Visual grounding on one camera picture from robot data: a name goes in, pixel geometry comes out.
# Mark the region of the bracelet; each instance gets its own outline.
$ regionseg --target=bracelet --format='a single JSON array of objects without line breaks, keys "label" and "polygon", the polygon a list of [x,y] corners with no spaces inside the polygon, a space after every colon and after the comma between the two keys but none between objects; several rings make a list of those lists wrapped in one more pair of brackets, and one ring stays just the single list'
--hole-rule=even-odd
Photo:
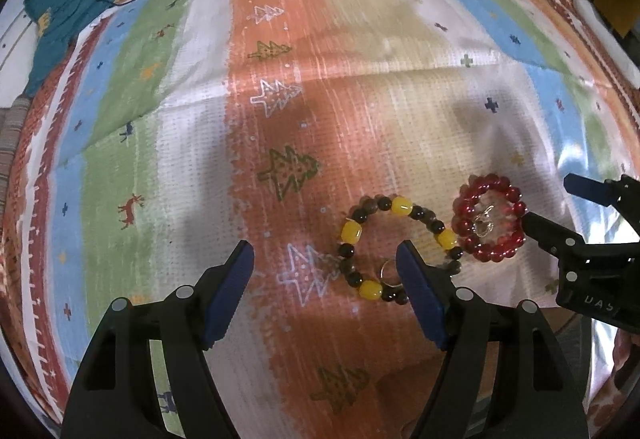
[{"label": "bracelet", "polygon": [[[489,190],[501,194],[508,201],[504,215],[515,217],[513,220],[505,220],[505,229],[511,232],[510,235],[501,236],[495,244],[481,241],[494,229],[494,223],[489,219],[489,213],[494,206],[476,212],[480,196]],[[512,186],[508,177],[498,177],[497,174],[477,177],[462,197],[454,202],[456,216],[451,222],[451,227],[462,237],[464,250],[480,262],[502,262],[503,259],[513,258],[526,240],[521,219],[527,213],[527,205],[520,200],[521,197],[520,189]]]},{"label": "bracelet", "polygon": [[385,266],[391,260],[387,260],[380,268],[380,274],[378,275],[380,281],[364,280],[362,273],[353,265],[354,245],[358,243],[362,236],[362,224],[378,210],[382,212],[391,210],[397,215],[409,216],[413,220],[423,223],[434,234],[436,241],[449,257],[450,262],[445,267],[449,275],[457,275],[460,272],[458,259],[462,257],[463,249],[458,245],[458,238],[455,233],[447,229],[434,212],[414,205],[409,199],[402,196],[395,197],[393,200],[382,195],[376,196],[375,199],[366,198],[361,206],[353,210],[351,218],[344,223],[340,233],[342,243],[338,246],[338,255],[342,258],[340,272],[351,287],[358,289],[358,294],[361,297],[367,300],[382,298],[385,302],[394,301],[398,305],[404,305],[409,302],[402,284],[389,284],[384,280]]}]

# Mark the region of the orange reindeer print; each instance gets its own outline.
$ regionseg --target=orange reindeer print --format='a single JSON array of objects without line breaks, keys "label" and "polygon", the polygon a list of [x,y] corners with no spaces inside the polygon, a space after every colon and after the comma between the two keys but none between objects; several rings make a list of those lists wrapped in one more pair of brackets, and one ring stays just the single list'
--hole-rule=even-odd
[{"label": "orange reindeer print", "polygon": [[123,206],[118,206],[118,213],[124,212],[125,214],[124,219],[120,219],[120,222],[124,223],[124,226],[121,229],[128,228],[135,222],[136,218],[133,215],[133,205],[137,204],[139,206],[144,206],[144,200],[145,198],[142,195],[131,194],[131,197],[125,204],[123,204]]}]

